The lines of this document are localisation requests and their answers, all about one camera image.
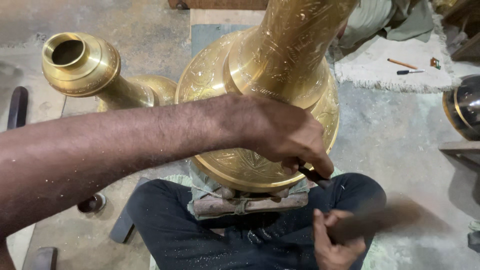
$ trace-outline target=white rug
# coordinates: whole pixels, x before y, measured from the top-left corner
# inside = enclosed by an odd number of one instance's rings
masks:
[[[375,36],[356,50],[334,47],[336,79],[340,83],[352,82],[354,87],[412,93],[439,93],[459,86],[461,80],[455,78],[451,68],[441,19],[440,15],[433,14],[434,29],[427,43],[414,38],[393,41]],[[440,60],[441,70],[430,66],[432,57]],[[388,62],[388,58],[426,71],[397,75],[397,71],[410,68]]]

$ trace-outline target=pencil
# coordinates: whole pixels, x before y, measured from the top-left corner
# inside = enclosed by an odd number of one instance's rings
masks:
[[[416,66],[405,64],[405,63],[402,63],[400,61],[393,60],[393,59],[390,59],[390,58],[388,58],[387,61],[390,61],[390,62],[395,63],[395,64],[399,64],[399,65],[402,65],[402,66],[406,66],[406,67],[409,67],[409,68],[412,68],[412,69],[418,69],[418,67],[416,67]]]

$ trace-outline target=knee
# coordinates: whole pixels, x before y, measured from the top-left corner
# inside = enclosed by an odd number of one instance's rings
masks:
[[[378,206],[383,207],[386,203],[386,194],[384,189],[374,179],[361,173],[345,173],[338,176],[338,183],[335,180],[335,184],[343,185],[345,189],[354,193],[363,194],[374,200]]]
[[[167,181],[161,179],[150,180],[134,190],[126,205],[127,213],[132,220],[138,213],[148,209],[148,205],[156,200],[155,196],[168,192],[168,187],[164,182]]]

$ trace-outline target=lap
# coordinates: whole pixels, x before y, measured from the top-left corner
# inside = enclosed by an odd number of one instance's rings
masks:
[[[186,209],[191,199],[190,188],[152,180],[140,186],[128,202],[128,213],[159,266],[170,265],[168,268],[173,269],[174,263],[178,269],[247,268],[261,262],[300,264],[307,269],[315,265],[311,237],[314,208],[358,213],[382,207],[385,195],[370,177],[347,173],[335,177],[325,190],[310,189],[305,207],[284,212],[197,221]],[[219,227],[226,228],[225,237],[209,230]]]

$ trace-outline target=engraved brass vase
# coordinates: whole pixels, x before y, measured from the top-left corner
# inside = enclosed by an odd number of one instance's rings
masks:
[[[273,98],[309,110],[322,123],[325,149],[338,131],[338,100],[325,52],[356,0],[270,0],[259,26],[222,36],[184,70],[175,102],[226,93]],[[242,148],[192,158],[217,182],[248,192],[272,192],[304,176]]]
[[[158,75],[120,76],[120,55],[104,39],[60,33],[42,51],[42,70],[50,85],[69,97],[97,96],[98,111],[173,104],[177,84]]]

